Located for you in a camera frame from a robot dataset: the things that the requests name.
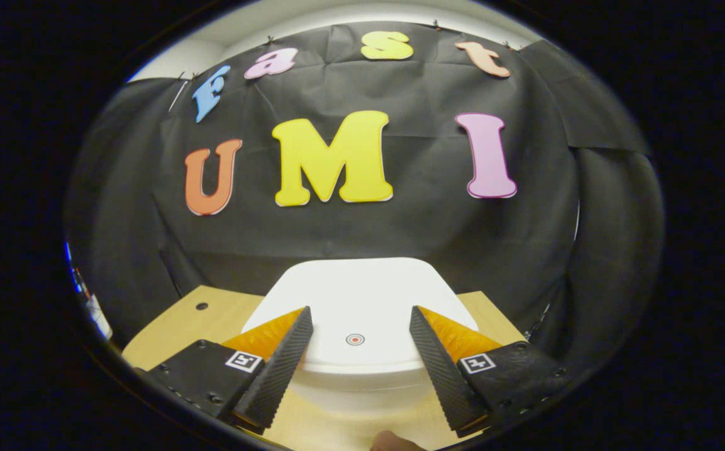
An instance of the hand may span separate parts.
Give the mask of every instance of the hand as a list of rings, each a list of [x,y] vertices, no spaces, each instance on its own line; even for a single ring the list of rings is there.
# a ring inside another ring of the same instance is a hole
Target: hand
[[[370,451],[426,451],[410,440],[402,439],[391,431],[381,431],[373,439]]]

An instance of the sticker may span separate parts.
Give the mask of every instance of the sticker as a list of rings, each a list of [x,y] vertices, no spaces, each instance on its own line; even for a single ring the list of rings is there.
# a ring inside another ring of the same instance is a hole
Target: sticker
[[[273,137],[281,143],[281,190],[276,205],[305,205],[310,191],[304,188],[301,171],[322,202],[334,193],[340,171],[345,202],[384,202],[393,197],[393,186],[385,181],[382,163],[382,129],[388,116],[381,111],[356,111],[343,120],[327,146],[307,119],[276,125]]]
[[[247,352],[236,351],[233,356],[226,360],[226,365],[245,372],[254,372],[259,362],[262,362],[262,357],[254,356]]]
[[[359,346],[365,342],[365,337],[360,336],[360,334],[351,334],[350,336],[345,337],[345,342],[351,346]]]
[[[498,58],[499,54],[491,49],[483,48],[480,43],[456,43],[456,48],[464,49],[468,54],[468,58],[477,66],[491,75],[506,78],[510,76],[510,71],[496,64],[493,59]]]
[[[362,54],[368,60],[406,60],[413,54],[410,38],[397,31],[371,31],[362,36]]]
[[[234,178],[234,156],[243,145],[242,140],[228,140],[214,149],[220,159],[217,172],[217,189],[214,194],[204,194],[204,163],[209,157],[209,149],[202,148],[187,155],[184,165],[187,166],[187,178],[184,182],[184,198],[187,208],[198,216],[209,216],[219,213],[231,199],[231,185]]]
[[[468,374],[496,368],[495,363],[488,357],[488,354],[476,354],[475,356],[465,357],[460,359],[460,362],[465,366],[465,371],[468,371]]]
[[[283,48],[263,54],[256,60],[257,64],[245,71],[247,80],[258,79],[262,75],[274,75],[289,71],[296,63],[293,62],[298,49]]]
[[[220,101],[220,96],[217,95],[217,93],[222,91],[222,87],[225,85],[222,77],[227,74],[229,69],[231,69],[231,67],[228,65],[219,68],[203,85],[200,86],[200,88],[196,89],[196,92],[192,95],[193,99],[196,100],[196,105],[198,105],[196,123],[199,123],[202,119],[204,119],[208,112],[214,108],[214,105],[217,105]]]
[[[513,197],[517,185],[508,175],[501,130],[504,121],[494,115],[465,113],[454,120],[468,132],[474,158],[474,178],[468,183],[471,197]]]

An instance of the white wall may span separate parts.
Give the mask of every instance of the white wall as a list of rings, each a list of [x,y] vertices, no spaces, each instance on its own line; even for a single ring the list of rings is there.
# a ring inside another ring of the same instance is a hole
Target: white wall
[[[531,29],[479,3],[468,0],[261,0],[217,18],[156,57],[130,81],[150,77],[191,80],[222,60],[268,42],[268,35],[290,34],[336,23],[380,20],[425,23],[459,29],[520,48],[542,39]]]

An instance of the pink letter i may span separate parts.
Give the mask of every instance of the pink letter i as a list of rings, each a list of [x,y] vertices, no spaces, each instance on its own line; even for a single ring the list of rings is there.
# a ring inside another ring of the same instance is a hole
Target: pink letter i
[[[501,129],[504,121],[494,115],[463,113],[454,120],[468,132],[474,157],[474,179],[468,183],[471,197],[513,197],[518,188],[508,176]]]

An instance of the letter m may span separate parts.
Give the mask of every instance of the letter m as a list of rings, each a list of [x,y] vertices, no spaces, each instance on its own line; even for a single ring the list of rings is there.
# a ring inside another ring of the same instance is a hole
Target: letter m
[[[330,200],[343,168],[345,185],[340,187],[340,198],[345,202],[381,202],[393,197],[382,166],[382,128],[387,122],[381,111],[353,112],[345,117],[330,146],[309,120],[277,125],[273,137],[281,143],[281,190],[276,193],[276,205],[310,201],[301,169],[322,202]]]

